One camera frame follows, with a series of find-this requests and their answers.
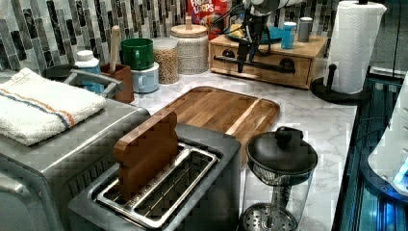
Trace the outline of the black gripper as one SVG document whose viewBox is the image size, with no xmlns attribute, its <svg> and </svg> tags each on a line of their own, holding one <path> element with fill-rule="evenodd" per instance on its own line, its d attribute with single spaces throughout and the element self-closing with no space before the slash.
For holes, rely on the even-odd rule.
<svg viewBox="0 0 408 231">
<path fill-rule="evenodd" d="M 259 41 L 262 39 L 263 33 L 267 30 L 268 16 L 253 15 L 247 13 L 244 16 L 245 39 L 241 39 L 238 48 L 238 72 L 242 73 L 246 57 L 249 52 L 249 60 L 252 62 L 259 47 Z"/>
</svg>

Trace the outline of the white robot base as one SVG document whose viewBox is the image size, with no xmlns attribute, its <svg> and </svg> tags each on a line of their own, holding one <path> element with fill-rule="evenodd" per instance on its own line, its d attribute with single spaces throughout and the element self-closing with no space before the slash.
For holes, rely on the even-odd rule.
<svg viewBox="0 0 408 231">
<path fill-rule="evenodd" d="M 372 171 L 388 183 L 393 194 L 407 199 L 408 79 L 404 77 L 390 123 L 368 157 Z"/>
</svg>

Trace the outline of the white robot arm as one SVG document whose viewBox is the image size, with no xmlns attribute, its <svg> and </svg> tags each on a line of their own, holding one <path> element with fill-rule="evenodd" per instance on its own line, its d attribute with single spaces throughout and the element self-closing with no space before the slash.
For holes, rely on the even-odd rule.
<svg viewBox="0 0 408 231">
<path fill-rule="evenodd" d="M 253 61 L 259 51 L 263 33 L 268 33 L 267 21 L 278 9 L 289 7 L 304 0 L 242 0 L 244 18 L 242 26 L 245 35 L 239 40 L 237 68 L 242 73 L 247 60 Z"/>
</svg>

